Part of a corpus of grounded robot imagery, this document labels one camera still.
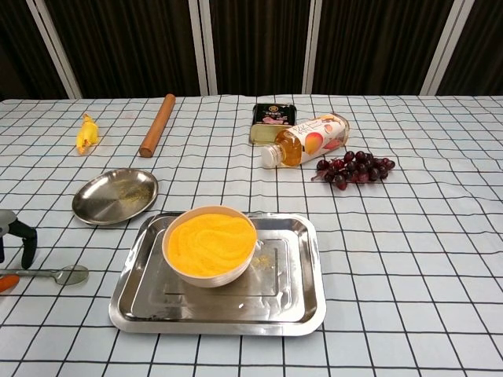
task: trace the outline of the orange handle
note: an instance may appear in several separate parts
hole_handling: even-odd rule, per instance
[[[157,144],[159,144],[160,136],[163,134],[164,127],[166,127],[167,120],[170,118],[171,112],[173,111],[173,106],[175,102],[175,96],[173,94],[168,94],[160,105],[159,112],[157,112],[156,118],[154,119],[150,130],[143,139],[140,146],[140,156],[150,158],[154,155]]]
[[[6,275],[0,277],[0,292],[7,291],[19,283],[18,275]]]

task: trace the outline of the wooden rolling pin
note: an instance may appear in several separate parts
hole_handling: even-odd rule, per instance
[[[171,112],[173,111],[174,101],[176,100],[173,94],[168,94],[160,105],[159,112],[157,112],[156,118],[154,119],[150,130],[143,139],[140,146],[140,156],[150,158],[154,155],[157,144],[159,144],[160,136],[163,134],[164,128],[166,127],[167,120],[170,118]]]

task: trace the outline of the spoon handle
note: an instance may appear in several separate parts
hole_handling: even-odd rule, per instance
[[[57,273],[57,269],[0,269],[0,275],[18,275],[18,276],[44,276],[52,277]]]

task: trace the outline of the yellow rubber chicken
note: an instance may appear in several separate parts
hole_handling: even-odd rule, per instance
[[[82,155],[86,148],[97,143],[97,124],[93,121],[93,119],[84,114],[84,122],[82,127],[80,128],[79,133],[77,134],[77,140],[75,142],[75,146],[77,150]]]

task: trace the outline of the round metal plate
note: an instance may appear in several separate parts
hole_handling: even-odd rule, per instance
[[[156,178],[146,171],[111,170],[87,182],[75,194],[72,210],[88,224],[115,224],[150,207],[158,188]]]

